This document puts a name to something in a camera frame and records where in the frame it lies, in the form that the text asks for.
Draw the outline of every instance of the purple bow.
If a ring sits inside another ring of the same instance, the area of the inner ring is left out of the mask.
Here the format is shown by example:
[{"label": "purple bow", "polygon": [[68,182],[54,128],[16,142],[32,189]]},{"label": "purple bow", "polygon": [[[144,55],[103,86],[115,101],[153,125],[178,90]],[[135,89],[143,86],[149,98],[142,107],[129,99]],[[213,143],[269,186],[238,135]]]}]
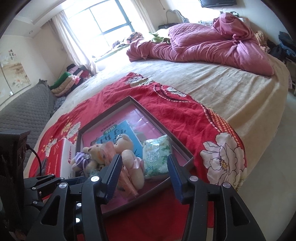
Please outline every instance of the purple bow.
[{"label": "purple bow", "polygon": [[75,156],[75,164],[85,173],[85,168],[88,163],[91,161],[91,156],[83,152],[77,152]]}]

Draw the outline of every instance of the beige bedsheet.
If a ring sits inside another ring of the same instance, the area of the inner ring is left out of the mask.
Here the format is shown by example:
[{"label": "beige bedsheet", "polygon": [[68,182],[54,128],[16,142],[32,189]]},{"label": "beige bedsheet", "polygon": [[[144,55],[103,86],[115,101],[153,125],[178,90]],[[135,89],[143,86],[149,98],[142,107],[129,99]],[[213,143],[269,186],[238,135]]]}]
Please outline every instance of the beige bedsheet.
[{"label": "beige bedsheet", "polygon": [[[285,65],[269,55],[275,75],[264,77],[218,64],[172,63],[147,60],[129,63],[124,52],[110,58],[114,68],[105,69],[75,89],[44,128],[92,97],[108,84],[129,72],[136,72],[161,84],[172,86],[215,110],[225,118],[242,139],[247,155],[248,174],[274,138],[284,111],[288,92],[289,72]],[[28,176],[31,156],[24,176]]]}]

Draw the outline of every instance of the white curtain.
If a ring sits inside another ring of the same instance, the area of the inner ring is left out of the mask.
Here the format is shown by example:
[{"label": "white curtain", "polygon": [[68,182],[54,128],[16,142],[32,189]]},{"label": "white curtain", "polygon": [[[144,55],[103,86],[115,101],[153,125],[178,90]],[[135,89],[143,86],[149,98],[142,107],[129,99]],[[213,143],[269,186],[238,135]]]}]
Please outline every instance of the white curtain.
[{"label": "white curtain", "polygon": [[131,0],[131,2],[133,3],[135,9],[137,10],[137,13],[139,14],[141,20],[143,21],[143,23],[146,24],[149,32],[154,33],[155,28],[153,27],[150,17],[148,15],[146,9],[144,8],[143,4],[141,3],[141,1],[140,0]]},{"label": "white curtain", "polygon": [[67,54],[74,61],[75,65],[84,65],[93,74],[98,73],[96,63],[92,59],[91,55],[83,49],[82,44],[74,34],[69,25],[69,19],[64,11],[61,11],[52,18],[52,21],[57,29],[57,33],[61,42],[63,43]]}]

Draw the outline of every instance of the white box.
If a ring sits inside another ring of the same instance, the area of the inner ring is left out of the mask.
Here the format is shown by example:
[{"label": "white box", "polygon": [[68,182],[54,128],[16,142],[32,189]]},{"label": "white box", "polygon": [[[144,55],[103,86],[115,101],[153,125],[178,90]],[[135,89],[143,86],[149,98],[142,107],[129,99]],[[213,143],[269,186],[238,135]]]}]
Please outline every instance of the white box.
[{"label": "white box", "polygon": [[74,178],[71,160],[75,157],[75,145],[66,138],[59,140],[50,150],[46,175],[55,174],[56,177],[65,179]]}]

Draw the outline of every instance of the pink book cover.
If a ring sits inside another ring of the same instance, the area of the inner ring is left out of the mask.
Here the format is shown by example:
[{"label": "pink book cover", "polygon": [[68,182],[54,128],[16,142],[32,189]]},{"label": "pink book cover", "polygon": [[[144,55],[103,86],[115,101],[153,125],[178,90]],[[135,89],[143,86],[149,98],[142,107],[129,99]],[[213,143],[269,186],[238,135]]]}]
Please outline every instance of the pink book cover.
[{"label": "pink book cover", "polygon": [[[106,143],[108,141],[116,142],[116,136],[127,134],[133,141],[134,153],[142,158],[142,143],[148,139],[156,139],[162,136],[152,123],[134,106],[129,105],[117,114],[111,116],[102,124],[83,134],[82,140],[84,146],[90,147],[96,143]],[[187,161],[174,148],[173,153],[178,162],[184,165]],[[156,187],[162,181],[145,181],[144,187],[138,191],[139,196]],[[102,205],[102,213],[111,211],[122,205],[127,204],[131,198],[124,198],[116,189],[113,199],[107,204]]]}]

